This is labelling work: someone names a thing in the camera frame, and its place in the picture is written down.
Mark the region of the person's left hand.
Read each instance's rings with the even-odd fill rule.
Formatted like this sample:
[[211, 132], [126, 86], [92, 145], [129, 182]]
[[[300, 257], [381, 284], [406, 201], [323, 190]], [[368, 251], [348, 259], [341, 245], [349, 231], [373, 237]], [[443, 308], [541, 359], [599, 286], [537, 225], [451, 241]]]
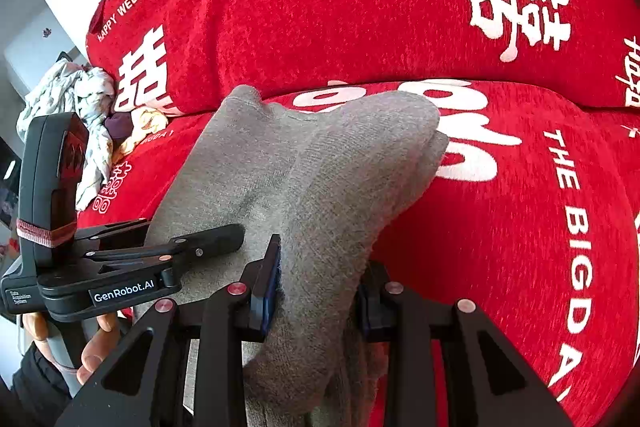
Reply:
[[[70, 375], [70, 370], [63, 369], [63, 366], [52, 355], [48, 343], [49, 333], [46, 319], [38, 312], [26, 313], [22, 316], [22, 319], [24, 329], [32, 337], [41, 354], [63, 376]], [[88, 381], [94, 371], [115, 349], [120, 338], [119, 321], [116, 313], [99, 315], [96, 321], [99, 324], [99, 329], [82, 350], [81, 363], [75, 372], [75, 377], [81, 386]]]

